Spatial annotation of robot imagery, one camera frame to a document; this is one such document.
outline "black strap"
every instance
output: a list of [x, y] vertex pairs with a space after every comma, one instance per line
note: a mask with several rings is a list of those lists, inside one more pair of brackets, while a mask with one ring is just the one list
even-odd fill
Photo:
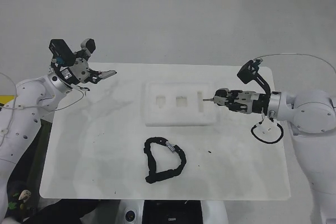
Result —
[[180, 173], [183, 171], [183, 168], [186, 164], [186, 158], [185, 158], [185, 153], [183, 152], [183, 150], [181, 148], [179, 148], [179, 146], [175, 145], [175, 152], [178, 153], [181, 163], [180, 165], [177, 167], [177, 169], [175, 170], [166, 170], [166, 171], [162, 171], [162, 172], [157, 172], [157, 163], [155, 158], [152, 155], [151, 152], [151, 143], [157, 143], [160, 144], [162, 146], [166, 146], [166, 142], [168, 140], [166, 140], [165, 138], [162, 137], [153, 137], [153, 138], [149, 138], [146, 140], [146, 142], [144, 143], [144, 149], [143, 152], [145, 154], [147, 154], [148, 157], [148, 168], [149, 168], [149, 175], [146, 177], [146, 182], [149, 184], [153, 184], [157, 181], [162, 181], [162, 180], [166, 180], [169, 178], [173, 178], [175, 176], [179, 176]]

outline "metal buckle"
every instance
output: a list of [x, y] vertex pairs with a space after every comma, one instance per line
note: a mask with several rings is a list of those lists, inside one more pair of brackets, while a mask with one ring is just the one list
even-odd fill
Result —
[[174, 146], [173, 146], [171, 143], [169, 143], [168, 141], [166, 141], [166, 146], [167, 146], [172, 152], [175, 151]]

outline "white cable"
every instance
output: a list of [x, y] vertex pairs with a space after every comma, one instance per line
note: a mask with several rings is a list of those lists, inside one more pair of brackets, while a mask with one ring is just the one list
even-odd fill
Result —
[[268, 56], [275, 56], [275, 55], [301, 55], [301, 56], [310, 56], [310, 57], [313, 57], [313, 58], [317, 58], [317, 59], [320, 59], [320, 60], [326, 62], [334, 70], [334, 72], [336, 74], [336, 68], [330, 62], [328, 62], [327, 60], [325, 60], [323, 58], [320, 58], [318, 56], [314, 56], [312, 54], [300, 54], [300, 53], [266, 54], [266, 55], [262, 55], [262, 56], [256, 57], [253, 60], [256, 60], [256, 59], [259, 59], [259, 58], [265, 58], [265, 57], [268, 57]]
[[[12, 80], [9, 76], [7, 76], [7, 75], [5, 75], [4, 73], [1, 73], [1, 72], [0, 72], [0, 74], [3, 75], [3, 76], [5, 76], [5, 77], [6, 77], [6, 78], [7, 78], [7, 79], [14, 85], [14, 87], [15, 87], [15, 95], [14, 95], [14, 97], [13, 97], [13, 105], [12, 105], [12, 108], [6, 108], [6, 109], [11, 109], [10, 120], [9, 120], [9, 123], [7, 124], [7, 127], [6, 127], [6, 129], [8, 130], [9, 127], [10, 127], [12, 118], [13, 118], [13, 110], [14, 110], [14, 108], [15, 108], [15, 103], [16, 103], [17, 88], [16, 88], [15, 83], [13, 82], [13, 80]], [[1, 140], [1, 142], [0, 142], [0, 147], [1, 147], [2, 143], [4, 142], [4, 139], [5, 139], [6, 134], [7, 134], [7, 132], [6, 132], [6, 133], [3, 135], [3, 137], [2, 137], [2, 140]]]
[[[85, 91], [85, 93], [83, 93], [83, 91], [79, 90], [78, 88], [73, 88], [73, 89], [79, 91], [79, 92], [82, 94], [82, 96], [81, 96], [81, 98], [79, 98], [79, 99], [76, 100], [75, 102], [69, 104], [68, 106], [65, 106], [65, 107], [63, 107], [63, 108], [56, 109], [56, 110], [47, 110], [47, 109], [44, 108], [43, 106], [23, 106], [23, 107], [22, 107], [22, 110], [23, 110], [23, 109], [26, 109], [26, 108], [42, 108], [42, 109], [46, 110], [47, 112], [52, 113], [52, 112], [55, 112], [55, 111], [58, 111], [58, 110], [66, 109], [66, 108], [68, 108], [69, 106], [72, 106], [73, 104], [79, 102], [80, 100], [82, 100], [82, 99], [86, 96], [86, 91]], [[18, 109], [18, 108], [8, 108], [8, 107], [5, 107], [5, 106], [0, 106], [0, 108], [10, 109], [10, 110], [17, 110], [17, 109]]]

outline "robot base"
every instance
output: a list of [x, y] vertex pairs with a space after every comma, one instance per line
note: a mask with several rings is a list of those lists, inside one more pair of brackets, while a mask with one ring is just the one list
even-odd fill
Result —
[[116, 224], [228, 224], [222, 200], [121, 200]]

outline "white floor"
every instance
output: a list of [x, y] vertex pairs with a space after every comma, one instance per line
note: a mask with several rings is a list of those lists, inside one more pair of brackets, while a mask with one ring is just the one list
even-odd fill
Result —
[[[0, 71], [15, 82], [47, 72], [54, 38], [73, 50], [95, 39], [93, 62], [242, 65], [262, 54], [299, 52], [336, 66], [336, 0], [0, 0]], [[316, 59], [278, 56], [263, 65], [279, 90], [336, 95], [336, 76]], [[0, 78], [0, 94], [10, 88]], [[311, 222], [307, 180], [290, 139], [284, 142], [292, 197], [226, 202], [230, 223]]]

